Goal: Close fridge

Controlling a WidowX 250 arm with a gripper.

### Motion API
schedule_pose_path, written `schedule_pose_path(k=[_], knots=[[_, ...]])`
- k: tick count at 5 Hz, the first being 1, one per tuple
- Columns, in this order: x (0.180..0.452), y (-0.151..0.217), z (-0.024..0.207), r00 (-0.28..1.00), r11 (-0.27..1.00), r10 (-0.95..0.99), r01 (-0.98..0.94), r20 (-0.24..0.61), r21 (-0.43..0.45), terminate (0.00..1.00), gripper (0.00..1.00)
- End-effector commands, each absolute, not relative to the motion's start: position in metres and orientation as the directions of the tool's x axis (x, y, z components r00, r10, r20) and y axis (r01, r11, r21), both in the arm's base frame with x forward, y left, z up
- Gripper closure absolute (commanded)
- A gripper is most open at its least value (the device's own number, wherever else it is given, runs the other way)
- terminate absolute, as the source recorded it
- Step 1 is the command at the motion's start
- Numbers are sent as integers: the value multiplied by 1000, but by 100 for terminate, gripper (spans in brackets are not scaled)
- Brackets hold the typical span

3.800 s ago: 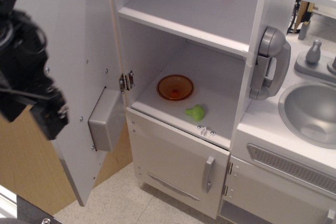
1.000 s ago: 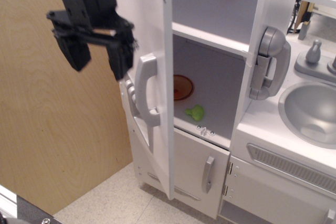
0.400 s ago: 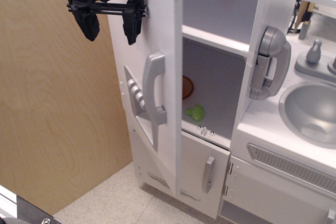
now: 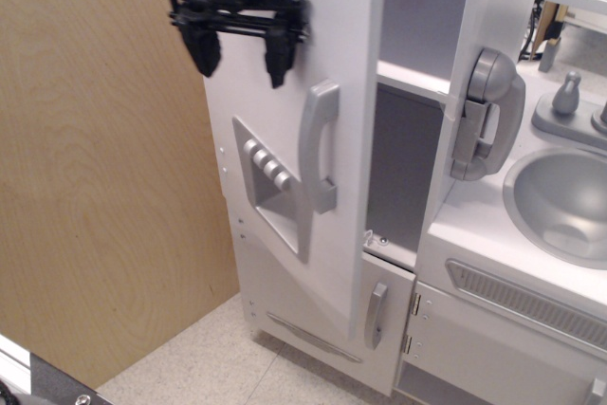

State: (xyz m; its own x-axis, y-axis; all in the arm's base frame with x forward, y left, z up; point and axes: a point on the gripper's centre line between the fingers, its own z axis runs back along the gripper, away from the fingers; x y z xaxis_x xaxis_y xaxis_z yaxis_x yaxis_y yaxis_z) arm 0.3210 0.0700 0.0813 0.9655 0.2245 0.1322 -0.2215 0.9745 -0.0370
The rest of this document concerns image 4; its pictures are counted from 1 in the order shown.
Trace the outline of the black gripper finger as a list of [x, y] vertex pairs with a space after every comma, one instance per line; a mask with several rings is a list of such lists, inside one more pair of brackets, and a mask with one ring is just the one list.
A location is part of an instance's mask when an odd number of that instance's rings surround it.
[[265, 34], [266, 69], [274, 89], [285, 83], [285, 74], [295, 59], [297, 37], [285, 28], [270, 28]]
[[211, 77], [221, 59], [221, 46], [217, 32], [203, 24], [178, 24], [182, 40], [199, 73]]

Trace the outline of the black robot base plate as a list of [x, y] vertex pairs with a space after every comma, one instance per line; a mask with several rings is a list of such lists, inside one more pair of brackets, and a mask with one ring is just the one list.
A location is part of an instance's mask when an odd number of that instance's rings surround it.
[[2, 404], [112, 404], [71, 375], [1, 336]]

